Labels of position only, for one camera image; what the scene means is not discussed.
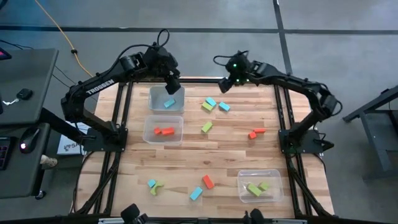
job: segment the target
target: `toy block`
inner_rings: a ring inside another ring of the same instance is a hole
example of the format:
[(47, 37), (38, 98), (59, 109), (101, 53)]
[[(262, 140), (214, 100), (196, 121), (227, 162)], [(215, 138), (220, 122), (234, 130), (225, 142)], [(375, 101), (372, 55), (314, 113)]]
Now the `toy block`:
[(213, 107), (206, 102), (203, 102), (203, 104), (201, 106), (204, 107), (208, 111), (211, 111), (213, 109)]
[(265, 182), (261, 182), (258, 186), (257, 186), (261, 191), (266, 191), (268, 190), (269, 186), (267, 183)]
[(197, 187), (191, 194), (190, 198), (192, 200), (196, 200), (199, 195), (203, 192), (203, 190), (200, 187)]
[(248, 186), (246, 187), (246, 189), (248, 190), (248, 192), (252, 193), (254, 196), (258, 197), (261, 194), (261, 190), (258, 189), (254, 184), (250, 183), (248, 184)]
[(156, 127), (154, 130), (155, 134), (162, 134), (162, 130), (160, 128)]
[(207, 133), (209, 131), (209, 129), (213, 126), (213, 124), (209, 121), (207, 122), (203, 127), (202, 127), (202, 131), (204, 133)]
[(216, 106), (216, 105), (217, 105), (216, 101), (213, 100), (212, 97), (206, 98), (206, 102), (207, 102), (210, 106)]
[(225, 111), (229, 111), (229, 106), (224, 102), (219, 103), (218, 106)]
[(152, 188), (156, 184), (156, 181), (154, 179), (148, 180), (148, 186)]
[(150, 193), (151, 193), (153, 196), (156, 196), (156, 194), (157, 194), (157, 192), (156, 192), (157, 188), (158, 188), (158, 187), (163, 187), (163, 186), (164, 186), (163, 183), (160, 183), (159, 181), (156, 182), (156, 184), (155, 184), (155, 185), (152, 187), (152, 189), (150, 190)]
[(253, 132), (256, 134), (261, 134), (261, 133), (265, 133), (266, 129), (265, 128), (257, 128), (254, 129)]
[(249, 134), (249, 139), (255, 139), (255, 138), (257, 138), (257, 134), (255, 132)]
[(174, 128), (164, 128), (162, 130), (163, 135), (172, 135), (174, 134)]
[(174, 99), (168, 100), (168, 101), (166, 101), (166, 102), (164, 103), (164, 107), (169, 108), (169, 107), (173, 106), (174, 103), (175, 103), (175, 100), (174, 100)]
[(203, 177), (203, 181), (204, 181), (204, 183), (206, 184), (206, 187), (207, 187), (208, 189), (212, 189), (212, 188), (214, 187), (214, 184), (213, 184), (213, 182), (210, 180), (209, 175), (204, 176), (204, 177)]

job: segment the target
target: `orange block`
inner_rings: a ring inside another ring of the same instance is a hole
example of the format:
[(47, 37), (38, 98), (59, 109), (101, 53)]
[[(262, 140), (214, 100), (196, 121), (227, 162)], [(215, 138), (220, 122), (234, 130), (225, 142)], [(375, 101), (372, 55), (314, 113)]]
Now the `orange block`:
[(212, 188), (214, 187), (214, 184), (213, 184), (213, 182), (210, 180), (209, 175), (204, 176), (204, 177), (203, 177), (203, 181), (204, 181), (204, 183), (206, 184), (206, 187), (207, 187), (208, 189), (212, 189)]
[(254, 129), (254, 130), (253, 130), (253, 132), (254, 132), (254, 133), (257, 133), (257, 134), (259, 134), (259, 133), (265, 133), (265, 131), (266, 131), (265, 128), (257, 128), (257, 129)]
[(163, 135), (172, 135), (174, 134), (174, 128), (164, 128), (162, 130)]
[(160, 130), (160, 128), (156, 127), (155, 128), (155, 134), (162, 134), (162, 130)]
[(257, 138), (257, 135), (255, 132), (252, 132), (249, 134), (249, 139), (255, 139), (255, 138)]

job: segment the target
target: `computer mouse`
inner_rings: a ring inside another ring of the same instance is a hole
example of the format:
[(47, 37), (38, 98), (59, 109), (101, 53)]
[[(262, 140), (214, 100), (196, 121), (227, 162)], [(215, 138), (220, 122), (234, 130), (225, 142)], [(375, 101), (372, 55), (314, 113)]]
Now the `computer mouse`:
[(19, 140), (19, 150), (21, 153), (31, 153), (35, 149), (39, 132), (40, 129), (36, 126), (26, 129)]

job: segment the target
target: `gray floor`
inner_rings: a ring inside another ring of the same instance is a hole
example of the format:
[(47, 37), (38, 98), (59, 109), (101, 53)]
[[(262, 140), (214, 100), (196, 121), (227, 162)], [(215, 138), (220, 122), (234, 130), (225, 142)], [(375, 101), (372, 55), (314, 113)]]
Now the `gray floor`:
[[(41, 2), (62, 26), (277, 28), (272, 0)], [(285, 29), (398, 29), (395, 0), (279, 0), (279, 3)], [(33, 1), (24, 0), (10, 1), (0, 11), (0, 24), (52, 26)], [(157, 35), (155, 32), (67, 34), (91, 72), (106, 70), (123, 48), (149, 44)], [(75, 82), (87, 78), (59, 32), (0, 31), (0, 39), (35, 48), (59, 49), (57, 65)], [(362, 175), (379, 168), (376, 154), (359, 120), (350, 124), (341, 120), (384, 89), (398, 84), (395, 66), (398, 35), (287, 34), (286, 39), (294, 75), (326, 83), (344, 104), (340, 115), (318, 125), (336, 145), (325, 153), (335, 213), (345, 218), (398, 223), (398, 179), (362, 181)], [(10, 49), (3, 44), (0, 47)], [(172, 33), (167, 49), (177, 58), (184, 75), (226, 75), (211, 59), (216, 54), (230, 55), (238, 49), (250, 50), (251, 60), (262, 60), (284, 70), (278, 34)], [(55, 71), (54, 75), (71, 85), (61, 73)], [(58, 102), (66, 90), (52, 80), (53, 94), (46, 99), (46, 104), (60, 116)], [(93, 110), (95, 101), (88, 100), (87, 107)], [(391, 108), (398, 108), (398, 103), (391, 103)], [(42, 201), (0, 200), (0, 207), (5, 208), (0, 211), (0, 220), (66, 214), (76, 173), (77, 170), (68, 170), (47, 174), (44, 188), (49, 194)]]

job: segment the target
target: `keyboard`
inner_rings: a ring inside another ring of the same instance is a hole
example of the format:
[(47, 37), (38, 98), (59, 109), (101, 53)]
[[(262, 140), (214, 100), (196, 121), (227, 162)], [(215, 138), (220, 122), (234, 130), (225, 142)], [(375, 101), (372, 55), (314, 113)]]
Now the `keyboard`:
[(14, 141), (14, 137), (0, 136), (0, 170), (5, 170), (7, 168)]

